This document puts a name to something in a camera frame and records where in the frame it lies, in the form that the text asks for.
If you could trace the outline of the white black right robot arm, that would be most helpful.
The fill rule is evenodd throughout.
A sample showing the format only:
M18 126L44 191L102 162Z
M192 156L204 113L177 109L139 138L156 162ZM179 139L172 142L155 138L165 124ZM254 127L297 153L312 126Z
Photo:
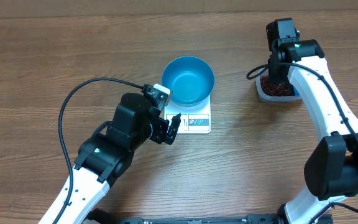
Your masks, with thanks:
M358 119L335 86L316 40L301 40L290 18L269 23L266 31L268 78L299 93L319 141L304 167L305 187L280 214L284 223L317 223L358 194Z

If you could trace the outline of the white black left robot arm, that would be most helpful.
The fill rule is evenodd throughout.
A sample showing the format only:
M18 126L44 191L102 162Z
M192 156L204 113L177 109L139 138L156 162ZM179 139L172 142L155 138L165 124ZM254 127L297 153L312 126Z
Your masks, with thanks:
M180 115L160 117L169 94L159 90L122 96L112 120L101 124L79 148L73 176L63 186L41 223L82 223L115 181L129 168L135 150L147 139L172 144Z

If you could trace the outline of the blue plastic measuring scoop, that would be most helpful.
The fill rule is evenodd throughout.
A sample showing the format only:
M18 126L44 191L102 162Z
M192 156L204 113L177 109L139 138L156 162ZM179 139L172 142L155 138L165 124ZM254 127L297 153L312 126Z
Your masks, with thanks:
M294 91L295 96L300 96L299 92L297 91L297 89L295 87L293 87L293 91Z

